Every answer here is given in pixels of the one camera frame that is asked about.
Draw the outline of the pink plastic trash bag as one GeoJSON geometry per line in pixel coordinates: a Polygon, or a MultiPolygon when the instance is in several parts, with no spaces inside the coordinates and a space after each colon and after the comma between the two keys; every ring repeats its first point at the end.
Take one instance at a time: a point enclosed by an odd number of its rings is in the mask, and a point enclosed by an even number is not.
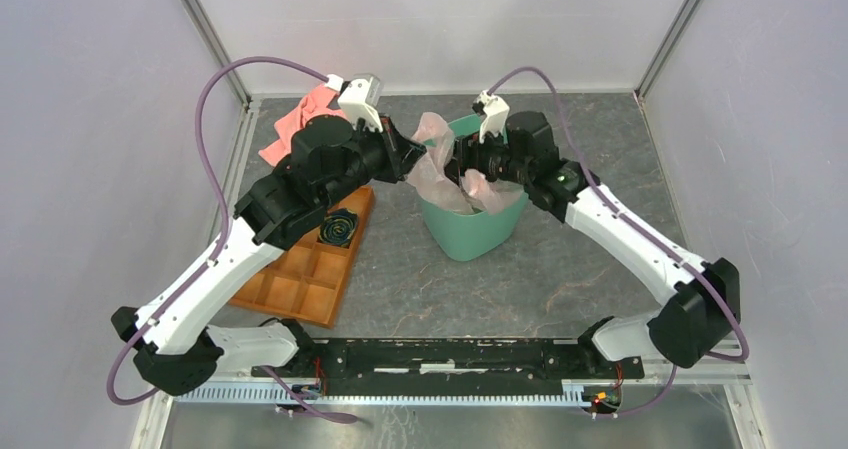
{"type": "Polygon", "coordinates": [[[440,115],[423,113],[412,139],[424,144],[426,153],[416,162],[406,182],[422,199],[438,208],[460,215],[498,214],[524,195],[522,186],[489,182],[475,169],[471,175],[459,176],[457,182],[450,179],[447,164],[458,139],[440,115]]]}

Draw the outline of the green plastic trash bin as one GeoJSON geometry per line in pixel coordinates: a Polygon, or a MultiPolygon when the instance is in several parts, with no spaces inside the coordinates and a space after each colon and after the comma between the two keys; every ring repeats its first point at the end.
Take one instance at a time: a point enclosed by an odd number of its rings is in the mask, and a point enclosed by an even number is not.
{"type": "MultiPolygon", "coordinates": [[[[475,116],[447,123],[457,138],[476,134],[480,126],[475,116]]],[[[518,202],[498,214],[460,215],[440,209],[416,194],[431,236],[449,258],[460,262],[471,261],[504,243],[512,235],[528,203],[524,193],[518,202]]]]}

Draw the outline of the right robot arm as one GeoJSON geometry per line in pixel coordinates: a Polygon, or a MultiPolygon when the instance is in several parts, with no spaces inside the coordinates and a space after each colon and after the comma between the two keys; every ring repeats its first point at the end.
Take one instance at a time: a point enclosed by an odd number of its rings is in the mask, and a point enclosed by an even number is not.
{"type": "Polygon", "coordinates": [[[561,157],[541,112],[505,120],[498,136],[457,138],[445,173],[454,182],[471,171],[491,182],[521,186],[540,210],[583,233],[649,290],[659,309],[629,318],[608,317],[585,333],[580,369],[602,377],[627,357],[657,353],[691,368],[741,321],[740,275],[725,258],[713,262],[680,247],[629,210],[595,174],[561,157]]]}

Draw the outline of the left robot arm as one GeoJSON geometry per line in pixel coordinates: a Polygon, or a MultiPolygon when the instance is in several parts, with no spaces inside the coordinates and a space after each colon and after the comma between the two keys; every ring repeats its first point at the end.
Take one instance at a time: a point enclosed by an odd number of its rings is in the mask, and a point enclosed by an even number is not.
{"type": "Polygon", "coordinates": [[[271,174],[235,204],[215,242],[162,294],[117,309],[111,322],[141,378],[172,396],[215,374],[280,367],[306,374],[313,348],[291,328],[222,328],[212,318],[256,274],[321,226],[329,210],[372,181],[406,178],[426,147],[381,116],[375,131],[339,116],[309,120],[271,174]]]}

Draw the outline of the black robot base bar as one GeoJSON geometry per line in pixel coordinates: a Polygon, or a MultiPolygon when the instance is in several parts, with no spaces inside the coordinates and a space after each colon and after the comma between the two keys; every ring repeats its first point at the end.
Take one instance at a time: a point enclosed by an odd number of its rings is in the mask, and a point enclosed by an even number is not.
{"type": "Polygon", "coordinates": [[[325,396],[553,396],[564,381],[645,375],[642,360],[610,362],[577,339],[315,339],[273,373],[325,396]]]}

